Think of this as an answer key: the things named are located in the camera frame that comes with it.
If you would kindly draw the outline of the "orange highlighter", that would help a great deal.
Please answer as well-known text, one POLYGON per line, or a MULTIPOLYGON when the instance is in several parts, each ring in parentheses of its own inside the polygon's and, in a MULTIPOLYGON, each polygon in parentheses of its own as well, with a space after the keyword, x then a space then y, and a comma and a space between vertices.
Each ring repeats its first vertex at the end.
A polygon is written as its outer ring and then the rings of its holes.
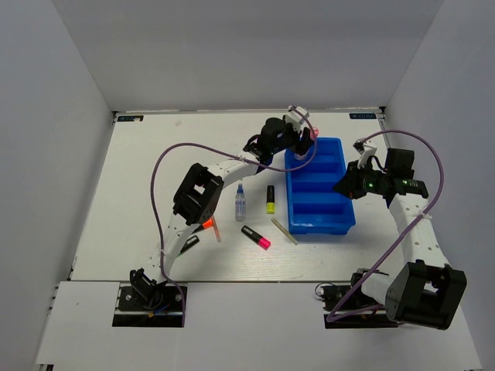
POLYGON ((213 219, 208 219, 205 223, 200 224, 193 232, 199 233, 200 231, 207 230, 213 226, 213 219))

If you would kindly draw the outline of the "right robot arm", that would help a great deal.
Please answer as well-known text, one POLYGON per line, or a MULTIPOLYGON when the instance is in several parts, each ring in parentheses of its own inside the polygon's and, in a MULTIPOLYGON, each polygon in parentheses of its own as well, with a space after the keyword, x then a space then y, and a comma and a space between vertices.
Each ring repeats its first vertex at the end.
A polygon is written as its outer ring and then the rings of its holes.
POLYGON ((340 309, 351 301, 358 310, 384 310, 387 320, 446 330, 452 323, 467 279, 463 271, 452 268, 437 241, 427 212, 428 190, 414 178, 415 153, 390 148, 384 164, 376 158, 376 148, 369 142, 358 144, 360 157, 350 162, 334 191, 348 199, 369 193, 382 196, 398 230, 391 250, 401 248, 404 266, 392 277, 370 269, 356 272, 350 289, 329 310, 329 323, 343 319, 340 309))

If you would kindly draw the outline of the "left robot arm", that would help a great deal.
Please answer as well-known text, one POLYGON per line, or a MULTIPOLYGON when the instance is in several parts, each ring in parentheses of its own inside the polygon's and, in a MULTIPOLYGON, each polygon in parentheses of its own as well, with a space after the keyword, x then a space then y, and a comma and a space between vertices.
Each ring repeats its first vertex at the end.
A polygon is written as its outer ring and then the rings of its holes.
POLYGON ((283 172, 282 168, 271 166, 275 155, 288 150, 303 156, 310 149, 317 148, 316 138, 314 127, 309 123, 309 115, 297 108, 281 118, 267 119, 261 132, 249 138, 238 155, 189 142, 167 148, 159 156, 150 181, 152 211, 159 231, 161 280, 147 277, 144 268, 130 271, 130 283, 139 302, 145 308, 155 310, 163 301, 162 287, 168 283, 178 285, 169 278, 172 266, 193 231, 213 216, 224 188, 265 169, 283 172), (173 149, 186 146, 217 153, 227 160, 209 166, 200 163, 191 165, 173 196, 169 222, 163 226, 155 200, 156 176, 165 156, 173 149))

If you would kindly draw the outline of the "blue compartment tray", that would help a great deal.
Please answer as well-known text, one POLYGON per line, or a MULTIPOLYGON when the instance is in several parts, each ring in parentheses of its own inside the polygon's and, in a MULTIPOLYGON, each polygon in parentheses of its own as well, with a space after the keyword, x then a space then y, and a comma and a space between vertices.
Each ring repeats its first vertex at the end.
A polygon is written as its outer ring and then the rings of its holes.
POLYGON ((312 161, 285 173, 288 230, 292 234, 345 235, 356 223, 352 201, 333 191, 346 171, 339 138, 318 138, 312 161))

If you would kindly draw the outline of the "green highlighter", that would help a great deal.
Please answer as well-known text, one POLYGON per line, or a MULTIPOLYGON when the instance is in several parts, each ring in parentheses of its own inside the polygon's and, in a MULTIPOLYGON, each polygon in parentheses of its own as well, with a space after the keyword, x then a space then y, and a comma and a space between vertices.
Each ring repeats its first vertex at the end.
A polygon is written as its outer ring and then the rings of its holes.
POLYGON ((200 242, 200 238, 196 235, 193 235, 189 237, 186 242, 184 243, 182 249, 179 252, 179 255, 184 254, 188 250, 190 250, 192 247, 196 246, 200 242))

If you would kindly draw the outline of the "clear spray bottle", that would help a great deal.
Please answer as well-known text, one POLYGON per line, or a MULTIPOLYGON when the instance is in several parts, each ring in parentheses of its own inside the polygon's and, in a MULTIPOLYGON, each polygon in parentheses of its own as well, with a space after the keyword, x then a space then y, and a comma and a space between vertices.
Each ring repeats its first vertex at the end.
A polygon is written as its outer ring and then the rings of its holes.
POLYGON ((234 200, 235 208, 235 220, 237 222, 243 222, 246 217, 246 198, 244 194, 244 187, 242 183, 237 185, 237 192, 234 200))

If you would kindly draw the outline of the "left table label sticker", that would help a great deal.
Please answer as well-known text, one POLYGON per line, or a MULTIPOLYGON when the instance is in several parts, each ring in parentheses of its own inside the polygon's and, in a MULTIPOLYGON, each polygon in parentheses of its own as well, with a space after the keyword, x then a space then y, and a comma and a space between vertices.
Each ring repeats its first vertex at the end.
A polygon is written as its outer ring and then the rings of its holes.
POLYGON ((141 122, 143 119, 143 115, 119 115, 117 122, 141 122))

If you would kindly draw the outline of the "table label sticker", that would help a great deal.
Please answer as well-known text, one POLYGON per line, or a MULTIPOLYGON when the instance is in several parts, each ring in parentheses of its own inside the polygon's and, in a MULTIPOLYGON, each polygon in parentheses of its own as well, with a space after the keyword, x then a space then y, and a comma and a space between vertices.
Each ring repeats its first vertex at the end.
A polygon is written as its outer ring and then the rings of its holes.
POLYGON ((376 120, 377 115, 375 113, 354 112, 349 113, 351 120, 376 120))
POLYGON ((117 122, 141 122, 143 119, 143 115, 119 115, 117 122))

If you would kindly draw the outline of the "orange refill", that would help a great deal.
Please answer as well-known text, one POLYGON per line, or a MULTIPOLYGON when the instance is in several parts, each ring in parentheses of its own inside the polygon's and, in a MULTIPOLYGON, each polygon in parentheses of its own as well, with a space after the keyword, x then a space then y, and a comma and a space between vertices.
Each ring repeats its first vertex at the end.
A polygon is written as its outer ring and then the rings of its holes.
POLYGON ((218 243, 221 243, 221 235, 220 235, 220 231, 219 231, 219 228, 218 228, 218 225, 217 225, 217 221, 215 219, 214 216, 211 217, 211 221, 212 221, 212 225, 213 225, 213 231, 215 233, 215 237, 216 237, 216 240, 218 243))

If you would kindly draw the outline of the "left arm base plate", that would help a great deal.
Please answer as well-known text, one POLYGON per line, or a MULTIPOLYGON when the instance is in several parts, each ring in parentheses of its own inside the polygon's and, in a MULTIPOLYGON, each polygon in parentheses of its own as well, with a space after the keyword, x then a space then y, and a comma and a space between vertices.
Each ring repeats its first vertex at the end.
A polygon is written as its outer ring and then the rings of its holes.
POLYGON ((183 307, 187 286, 181 286, 183 295, 173 285, 165 286, 150 304, 145 303, 132 286, 121 286, 116 302, 112 326, 114 328, 182 328, 183 307))

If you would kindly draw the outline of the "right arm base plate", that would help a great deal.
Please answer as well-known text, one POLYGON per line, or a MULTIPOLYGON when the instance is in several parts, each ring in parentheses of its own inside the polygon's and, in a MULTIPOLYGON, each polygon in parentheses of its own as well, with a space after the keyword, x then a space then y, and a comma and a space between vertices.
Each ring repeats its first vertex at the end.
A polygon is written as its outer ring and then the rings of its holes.
POLYGON ((341 316, 334 322, 326 320, 329 313, 345 296, 345 294, 367 273, 367 269, 358 269, 352 273, 349 283, 333 283, 324 281, 315 286, 314 295, 323 303, 323 321, 326 329, 367 329, 367 328, 398 328, 397 322, 389 320, 383 306, 373 298, 366 296, 357 289, 349 299, 336 311, 335 316, 341 316))

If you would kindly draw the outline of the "yellow refill in clear tube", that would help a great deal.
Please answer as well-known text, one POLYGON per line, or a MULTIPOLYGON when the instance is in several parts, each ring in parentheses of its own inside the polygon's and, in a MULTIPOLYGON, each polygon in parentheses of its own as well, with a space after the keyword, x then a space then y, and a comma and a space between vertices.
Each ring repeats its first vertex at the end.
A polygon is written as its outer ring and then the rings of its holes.
POLYGON ((294 238, 293 235, 290 234, 290 232, 283 227, 283 225, 276 220, 276 218, 272 217, 271 222, 291 241, 292 244, 297 246, 299 242, 297 241, 296 238, 294 238))

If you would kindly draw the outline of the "pink highlighter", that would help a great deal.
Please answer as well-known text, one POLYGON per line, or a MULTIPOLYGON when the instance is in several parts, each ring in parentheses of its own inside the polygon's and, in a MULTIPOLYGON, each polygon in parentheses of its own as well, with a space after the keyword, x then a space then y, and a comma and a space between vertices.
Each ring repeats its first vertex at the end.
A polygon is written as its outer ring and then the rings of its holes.
POLYGON ((271 246, 271 242, 269 240, 267 240, 265 237, 263 237, 261 234, 257 233, 256 231, 254 231, 249 226, 246 225, 242 226, 241 232, 249 240, 256 243, 259 247, 261 247, 264 250, 267 250, 271 246))

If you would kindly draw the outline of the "pink patterned tube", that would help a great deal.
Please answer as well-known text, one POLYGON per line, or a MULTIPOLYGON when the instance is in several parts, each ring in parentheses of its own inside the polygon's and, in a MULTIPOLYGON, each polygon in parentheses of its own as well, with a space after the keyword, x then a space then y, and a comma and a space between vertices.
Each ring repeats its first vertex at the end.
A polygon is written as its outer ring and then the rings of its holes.
MULTIPOLYGON (((309 130, 309 138, 312 140, 312 145, 314 145, 316 143, 316 139, 319 135, 319 129, 314 127, 312 130, 309 130)), ((308 150, 304 153, 304 154, 297 154, 295 153, 293 155, 294 159, 297 160, 297 161, 301 161, 301 162, 304 162, 308 155, 309 155, 309 149, 311 147, 308 148, 308 150)))

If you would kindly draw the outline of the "yellow highlighter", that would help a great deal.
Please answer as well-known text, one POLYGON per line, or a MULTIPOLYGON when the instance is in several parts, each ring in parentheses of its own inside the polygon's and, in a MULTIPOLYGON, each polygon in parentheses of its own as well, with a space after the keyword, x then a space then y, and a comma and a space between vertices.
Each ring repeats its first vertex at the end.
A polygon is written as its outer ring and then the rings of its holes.
POLYGON ((273 185, 268 185, 266 190, 266 213, 275 213, 275 187, 273 185))

